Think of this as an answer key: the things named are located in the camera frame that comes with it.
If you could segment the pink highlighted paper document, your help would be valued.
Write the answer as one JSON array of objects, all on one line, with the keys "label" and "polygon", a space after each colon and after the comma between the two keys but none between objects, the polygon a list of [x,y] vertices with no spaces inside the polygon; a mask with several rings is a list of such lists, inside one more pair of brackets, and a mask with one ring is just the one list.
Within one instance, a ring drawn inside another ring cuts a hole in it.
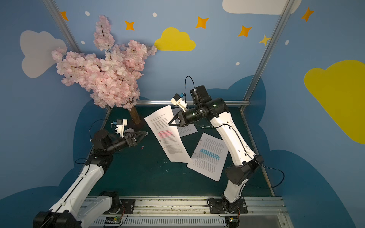
[{"label": "pink highlighted paper document", "polygon": [[181,141],[178,129],[169,125],[173,117],[172,109],[167,105],[145,117],[144,120],[171,162],[188,163],[191,158]]}]

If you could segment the blue highlighted paper document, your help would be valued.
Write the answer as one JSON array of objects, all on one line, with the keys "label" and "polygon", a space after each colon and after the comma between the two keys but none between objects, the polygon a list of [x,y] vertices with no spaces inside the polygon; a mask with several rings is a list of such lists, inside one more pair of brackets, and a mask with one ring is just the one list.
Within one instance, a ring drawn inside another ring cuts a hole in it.
[{"label": "blue highlighted paper document", "polygon": [[228,152],[223,140],[203,133],[187,167],[218,182]]}]

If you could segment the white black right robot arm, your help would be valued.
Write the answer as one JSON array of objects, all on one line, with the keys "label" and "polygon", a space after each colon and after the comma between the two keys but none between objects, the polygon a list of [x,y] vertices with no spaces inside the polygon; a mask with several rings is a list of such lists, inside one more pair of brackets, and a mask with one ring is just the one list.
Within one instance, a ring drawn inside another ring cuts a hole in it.
[{"label": "white black right robot arm", "polygon": [[221,199],[208,200],[211,213],[246,213],[246,202],[241,193],[250,177],[263,165],[264,159],[247,145],[222,98],[212,99],[203,85],[192,89],[190,94],[194,108],[189,108],[179,94],[171,99],[171,103],[179,106],[181,111],[174,115],[169,126],[185,127],[206,119],[210,122],[209,127],[218,131],[230,152],[233,165],[225,170],[228,183]]}]

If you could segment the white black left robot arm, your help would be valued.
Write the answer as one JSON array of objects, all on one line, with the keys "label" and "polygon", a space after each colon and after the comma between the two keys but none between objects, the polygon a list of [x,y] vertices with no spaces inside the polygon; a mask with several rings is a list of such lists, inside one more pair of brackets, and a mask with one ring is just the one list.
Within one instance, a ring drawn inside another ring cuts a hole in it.
[{"label": "white black left robot arm", "polygon": [[95,184],[109,169],[114,153],[137,146],[148,135],[146,131],[125,133],[123,137],[107,130],[97,131],[93,138],[94,152],[86,159],[80,175],[48,211],[39,212],[33,220],[35,228],[88,228],[102,214],[124,213],[117,192],[101,192],[84,210],[81,206]]}]

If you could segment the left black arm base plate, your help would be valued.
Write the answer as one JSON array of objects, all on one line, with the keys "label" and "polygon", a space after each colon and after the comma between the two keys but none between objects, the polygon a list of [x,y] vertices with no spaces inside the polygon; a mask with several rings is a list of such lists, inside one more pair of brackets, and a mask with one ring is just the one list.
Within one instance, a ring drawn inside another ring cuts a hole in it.
[{"label": "left black arm base plate", "polygon": [[133,214],[135,208],[135,199],[113,199],[111,208],[106,211],[105,215],[122,215]]}]

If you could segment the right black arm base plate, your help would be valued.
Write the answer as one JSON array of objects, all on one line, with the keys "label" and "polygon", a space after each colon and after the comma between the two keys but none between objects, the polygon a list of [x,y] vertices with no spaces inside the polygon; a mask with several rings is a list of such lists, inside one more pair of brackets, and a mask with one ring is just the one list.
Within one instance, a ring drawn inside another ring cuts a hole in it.
[{"label": "right black arm base plate", "polygon": [[246,201],[243,197],[240,197],[237,201],[233,203],[230,203],[225,198],[209,198],[207,200],[207,204],[211,214],[248,213]]}]

